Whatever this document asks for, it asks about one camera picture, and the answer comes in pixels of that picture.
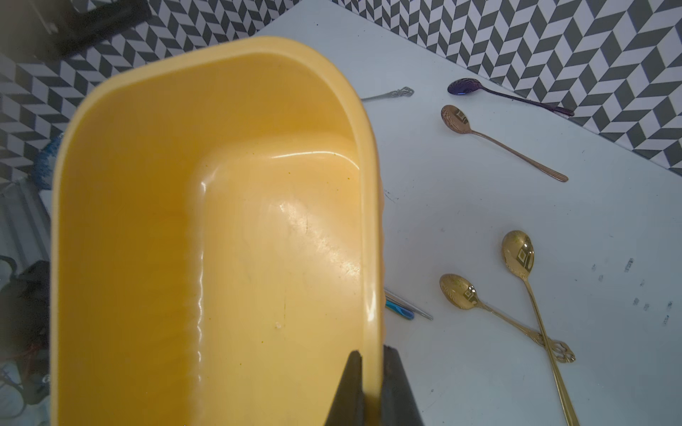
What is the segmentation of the ornate silver spoon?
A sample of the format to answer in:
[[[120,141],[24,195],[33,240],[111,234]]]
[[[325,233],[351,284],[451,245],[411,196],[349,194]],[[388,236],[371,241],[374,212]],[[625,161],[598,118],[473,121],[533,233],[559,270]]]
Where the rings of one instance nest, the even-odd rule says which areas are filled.
[[[414,90],[411,89],[410,87],[403,87],[398,90],[378,94],[378,95],[373,95],[369,96],[366,98],[361,98],[362,102],[370,102],[370,101],[375,101],[375,100],[382,100],[382,99],[396,99],[396,98],[408,98],[411,97],[414,94]]]

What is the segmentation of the yellow plastic storage box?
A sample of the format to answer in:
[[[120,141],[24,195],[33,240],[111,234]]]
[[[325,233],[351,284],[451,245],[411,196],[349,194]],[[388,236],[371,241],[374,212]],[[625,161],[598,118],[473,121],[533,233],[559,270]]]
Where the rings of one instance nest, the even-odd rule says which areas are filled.
[[[113,76],[52,205],[56,425],[323,425],[351,355],[380,421],[383,188],[362,102],[252,37]]]

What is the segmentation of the rose gold long spoon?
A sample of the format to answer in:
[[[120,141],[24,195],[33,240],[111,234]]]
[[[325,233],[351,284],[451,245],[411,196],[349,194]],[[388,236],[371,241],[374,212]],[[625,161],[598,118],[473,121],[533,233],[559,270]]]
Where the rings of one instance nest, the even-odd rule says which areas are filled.
[[[545,175],[559,181],[562,183],[566,183],[569,181],[568,176],[558,172],[557,170],[551,169],[541,163],[538,163],[537,161],[531,159],[530,157],[526,156],[525,154],[522,154],[518,152],[517,150],[508,147],[507,145],[504,145],[502,142],[496,140],[495,138],[491,138],[490,136],[481,133],[479,131],[474,131],[474,129],[471,127],[470,122],[467,118],[467,116],[463,113],[463,111],[456,106],[453,105],[446,105],[440,110],[440,116],[442,117],[442,121],[444,124],[451,130],[454,131],[457,134],[472,134],[480,138],[484,138],[485,140],[488,140],[492,142],[493,144],[497,145],[498,147],[501,147],[505,151],[509,152],[510,154],[513,154],[517,156],[518,158],[522,159],[524,162],[530,164],[534,168],[540,170],[543,172]]]

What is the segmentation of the gold spoon plain handle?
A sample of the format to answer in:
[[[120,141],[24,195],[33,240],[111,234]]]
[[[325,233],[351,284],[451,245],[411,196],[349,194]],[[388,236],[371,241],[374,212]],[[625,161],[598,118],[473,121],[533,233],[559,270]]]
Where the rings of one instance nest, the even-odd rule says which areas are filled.
[[[563,381],[561,371],[559,371],[556,357],[552,352],[550,337],[545,331],[543,318],[536,303],[534,291],[529,283],[529,276],[533,270],[535,262],[535,250],[532,241],[526,233],[520,230],[511,231],[504,236],[502,241],[502,254],[507,269],[524,283],[525,288],[529,293],[529,298],[536,314],[537,324],[541,336],[543,337],[543,343],[545,344],[545,351],[547,352],[548,358],[550,360],[552,374],[557,387],[559,401],[561,402],[561,408],[563,410],[566,423],[567,425],[578,426],[580,422],[578,420],[577,413],[575,412],[575,408],[570,399],[567,387]]]

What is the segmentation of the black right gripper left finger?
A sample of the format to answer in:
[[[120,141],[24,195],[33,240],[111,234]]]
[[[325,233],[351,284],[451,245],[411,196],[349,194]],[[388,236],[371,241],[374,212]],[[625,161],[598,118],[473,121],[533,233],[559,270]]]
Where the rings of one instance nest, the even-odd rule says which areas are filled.
[[[346,361],[325,426],[363,426],[362,355],[352,351]]]

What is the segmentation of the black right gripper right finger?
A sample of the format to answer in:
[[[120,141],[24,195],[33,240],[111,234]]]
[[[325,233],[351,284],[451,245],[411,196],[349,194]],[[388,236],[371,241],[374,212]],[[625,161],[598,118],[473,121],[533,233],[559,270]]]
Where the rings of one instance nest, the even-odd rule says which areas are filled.
[[[399,352],[388,345],[384,346],[381,424],[387,426],[424,425]]]

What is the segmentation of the purple iridescent spoon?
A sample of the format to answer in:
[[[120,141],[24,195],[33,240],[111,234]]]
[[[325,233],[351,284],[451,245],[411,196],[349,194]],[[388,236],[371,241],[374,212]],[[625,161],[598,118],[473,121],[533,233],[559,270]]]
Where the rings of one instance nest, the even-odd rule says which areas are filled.
[[[521,97],[515,96],[515,95],[508,95],[502,92],[497,92],[494,90],[491,90],[487,87],[485,87],[479,80],[474,79],[474,78],[462,78],[454,81],[451,83],[448,88],[447,88],[448,93],[451,95],[456,95],[456,96],[464,96],[468,95],[477,91],[484,91],[487,93],[490,93],[492,95],[505,98],[505,99],[510,99],[510,100],[516,100],[520,101],[525,104],[529,104],[535,107],[543,108],[545,110],[548,110],[552,113],[558,113],[561,115],[566,115],[568,117],[573,117],[575,115],[575,112],[573,110],[563,108],[562,106],[551,106],[549,104],[545,104],[542,102],[537,102],[529,99],[523,99]]]

